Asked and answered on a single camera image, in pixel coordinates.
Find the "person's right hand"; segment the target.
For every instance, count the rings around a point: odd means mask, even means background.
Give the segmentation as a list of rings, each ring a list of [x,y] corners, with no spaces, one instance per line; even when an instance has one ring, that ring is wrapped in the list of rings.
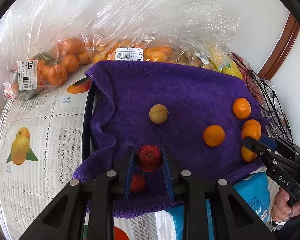
[[[275,222],[285,222],[300,215],[300,201],[290,207],[288,205],[289,199],[290,195],[283,188],[280,188],[270,213]]]

